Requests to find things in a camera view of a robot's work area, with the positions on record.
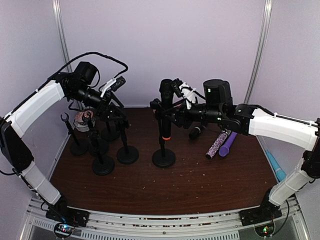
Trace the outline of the black stand of blue mic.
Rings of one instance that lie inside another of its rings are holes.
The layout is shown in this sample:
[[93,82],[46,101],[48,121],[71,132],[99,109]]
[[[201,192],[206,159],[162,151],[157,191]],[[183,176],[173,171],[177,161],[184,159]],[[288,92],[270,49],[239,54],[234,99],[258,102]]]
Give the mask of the black stand of blue mic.
[[105,176],[110,174],[115,168],[115,161],[112,157],[107,155],[107,150],[89,149],[89,153],[95,157],[92,162],[92,171],[98,176]]

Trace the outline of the light blue microphone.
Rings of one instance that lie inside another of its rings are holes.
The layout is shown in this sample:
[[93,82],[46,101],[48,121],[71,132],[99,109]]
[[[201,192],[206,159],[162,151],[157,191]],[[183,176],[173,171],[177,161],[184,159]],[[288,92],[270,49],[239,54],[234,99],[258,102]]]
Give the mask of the light blue microphone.
[[275,177],[276,177],[277,181],[278,182],[283,181],[287,176],[285,171],[280,167],[280,165],[278,164],[277,160],[275,159],[275,157],[272,155],[271,152],[269,152],[266,149],[265,150],[265,154],[267,156],[267,159],[268,159],[269,163],[271,164],[271,167],[273,169],[273,172],[275,174]]

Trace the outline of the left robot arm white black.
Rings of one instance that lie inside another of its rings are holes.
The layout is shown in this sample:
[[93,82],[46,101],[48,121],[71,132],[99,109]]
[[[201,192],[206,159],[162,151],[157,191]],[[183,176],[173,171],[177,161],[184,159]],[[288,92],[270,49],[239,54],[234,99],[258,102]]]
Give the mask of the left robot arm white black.
[[81,61],[73,72],[58,70],[0,120],[2,154],[12,165],[14,174],[19,175],[32,191],[53,207],[53,215],[61,222],[72,218],[71,209],[66,207],[67,200],[37,167],[22,137],[43,113],[63,98],[93,108],[103,120],[111,113],[118,112],[119,107],[111,104],[111,101],[116,99],[114,92],[125,84],[125,78],[119,73],[107,81],[101,91],[97,91],[91,87],[97,73],[98,69],[85,61]]

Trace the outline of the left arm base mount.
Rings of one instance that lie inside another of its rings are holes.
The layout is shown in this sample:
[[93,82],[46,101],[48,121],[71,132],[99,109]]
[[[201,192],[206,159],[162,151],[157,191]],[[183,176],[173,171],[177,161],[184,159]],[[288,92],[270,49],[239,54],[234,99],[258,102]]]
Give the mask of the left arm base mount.
[[66,215],[62,215],[53,209],[46,211],[45,217],[56,221],[53,233],[59,239],[69,238],[78,227],[86,227],[90,213],[85,210],[67,208]]

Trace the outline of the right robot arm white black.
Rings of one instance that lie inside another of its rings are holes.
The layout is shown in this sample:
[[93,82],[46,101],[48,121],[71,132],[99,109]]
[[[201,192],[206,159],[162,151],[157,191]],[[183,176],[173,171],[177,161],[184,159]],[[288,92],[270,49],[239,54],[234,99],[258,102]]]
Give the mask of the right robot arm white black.
[[172,82],[177,97],[185,103],[175,109],[173,122],[188,128],[193,122],[217,124],[242,135],[260,136],[287,142],[304,149],[299,165],[284,180],[266,192],[256,210],[259,220],[268,220],[279,207],[308,182],[320,177],[320,122],[300,120],[273,113],[257,104],[233,104],[228,81],[210,79],[203,83],[205,103],[200,95],[178,78]]

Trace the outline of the black stand of glitter mic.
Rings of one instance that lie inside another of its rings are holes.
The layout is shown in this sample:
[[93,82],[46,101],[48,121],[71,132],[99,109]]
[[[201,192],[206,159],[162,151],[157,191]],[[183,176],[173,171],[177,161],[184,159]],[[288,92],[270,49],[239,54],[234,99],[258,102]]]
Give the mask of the black stand of glitter mic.
[[139,158],[139,151],[134,146],[128,145],[126,129],[129,127],[129,124],[126,120],[119,120],[116,126],[120,132],[120,138],[123,144],[123,147],[117,151],[116,158],[122,164],[133,164]]

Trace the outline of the black stand of purple mic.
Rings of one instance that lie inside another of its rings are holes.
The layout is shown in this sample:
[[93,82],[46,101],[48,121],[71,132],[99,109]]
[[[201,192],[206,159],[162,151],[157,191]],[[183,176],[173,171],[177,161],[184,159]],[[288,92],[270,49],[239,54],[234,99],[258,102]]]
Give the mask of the black stand of purple mic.
[[114,125],[111,125],[109,122],[106,122],[105,128],[101,131],[100,136],[103,140],[107,142],[112,142],[120,137],[120,132],[117,131]]

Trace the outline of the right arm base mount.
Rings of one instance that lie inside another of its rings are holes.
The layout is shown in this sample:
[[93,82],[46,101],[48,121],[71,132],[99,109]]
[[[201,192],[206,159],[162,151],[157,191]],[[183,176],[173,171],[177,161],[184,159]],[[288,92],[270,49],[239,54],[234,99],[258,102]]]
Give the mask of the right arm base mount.
[[242,226],[252,225],[255,233],[262,238],[271,237],[276,232],[274,220],[281,216],[281,210],[277,208],[262,208],[261,206],[239,212]]

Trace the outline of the purple microphone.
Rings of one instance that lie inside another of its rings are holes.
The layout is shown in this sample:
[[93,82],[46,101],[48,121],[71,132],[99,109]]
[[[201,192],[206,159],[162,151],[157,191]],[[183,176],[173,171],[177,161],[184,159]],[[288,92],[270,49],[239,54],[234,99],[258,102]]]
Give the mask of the purple microphone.
[[222,146],[219,148],[219,151],[218,151],[218,154],[220,157],[226,157],[229,154],[230,148],[235,138],[237,137],[237,135],[238,134],[236,132],[232,132],[227,138],[227,140],[222,144]]

